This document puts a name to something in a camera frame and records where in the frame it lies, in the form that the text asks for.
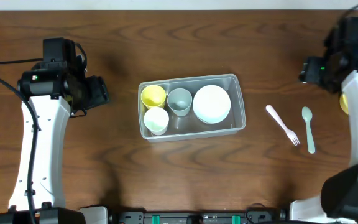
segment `white backdrop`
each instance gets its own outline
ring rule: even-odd
[[[0,0],[0,10],[348,9],[358,0]]]

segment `wooden table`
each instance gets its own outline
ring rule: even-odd
[[[147,210],[239,210],[318,195],[347,167],[348,117],[330,95],[297,77],[322,55],[339,11],[0,12],[0,60],[42,56],[42,39],[66,37],[106,81],[111,103],[68,122],[63,160],[67,207],[103,203]],[[12,85],[33,64],[0,65]],[[247,126],[232,136],[151,144],[140,135],[140,83],[234,73]],[[271,104],[302,145],[266,113]],[[313,112],[316,154],[301,109]],[[7,211],[22,144],[21,103],[0,84],[0,212]]]

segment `rectangular tray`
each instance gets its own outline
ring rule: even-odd
[[[176,116],[165,102],[164,109],[170,117],[167,132],[161,136],[153,135],[144,125],[143,117],[147,108],[143,105],[140,94],[149,85],[159,85],[164,88],[167,96],[176,88],[188,90],[194,98],[196,92],[206,85],[217,85],[222,87],[230,96],[231,108],[225,120],[217,124],[206,124],[200,121],[193,111],[193,105],[188,115]],[[177,78],[171,80],[160,80],[143,82],[139,85],[138,112],[140,133],[144,139],[150,142],[179,141],[186,139],[207,138],[235,134],[246,126],[246,113],[244,101],[240,89],[239,80],[234,74],[208,75],[202,77]]]

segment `green clip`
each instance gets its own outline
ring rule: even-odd
[[[233,215],[233,224],[241,224],[241,217],[239,215]]]
[[[152,216],[152,224],[160,224],[160,216],[159,215]]]

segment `gray cup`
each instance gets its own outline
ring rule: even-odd
[[[168,95],[168,106],[177,116],[186,116],[191,108],[193,97],[183,88],[172,90]]]

